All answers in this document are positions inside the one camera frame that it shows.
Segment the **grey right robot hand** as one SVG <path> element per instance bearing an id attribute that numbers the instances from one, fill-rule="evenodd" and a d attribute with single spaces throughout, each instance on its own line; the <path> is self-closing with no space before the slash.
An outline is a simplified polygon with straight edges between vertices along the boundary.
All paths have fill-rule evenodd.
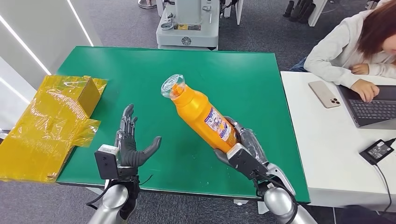
<path id="1" fill-rule="evenodd" d="M 245 128 L 241 123 L 229 116 L 225 116 L 225 118 L 235 129 L 238 143 L 245 147 L 251 156 L 257 160 L 261 166 L 264 166 L 267 169 L 269 162 L 253 130 L 250 128 Z M 239 169 L 241 167 L 241 165 L 231 164 L 228 160 L 227 154 L 220 149 L 215 148 L 213 151 L 216 157 L 224 164 L 233 167 L 234 169 Z"/>

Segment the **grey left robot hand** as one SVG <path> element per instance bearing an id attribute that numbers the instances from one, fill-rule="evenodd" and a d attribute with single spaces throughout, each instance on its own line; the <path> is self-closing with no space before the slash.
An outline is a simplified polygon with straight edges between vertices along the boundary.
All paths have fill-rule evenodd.
<path id="1" fill-rule="evenodd" d="M 156 136 L 146 149 L 138 151 L 135 141 L 137 117 L 133 113 L 134 105 L 127 105 L 120 119 L 120 128 L 116 132 L 115 146 L 120 149 L 120 164 L 122 166 L 138 168 L 159 149 L 162 137 Z"/>

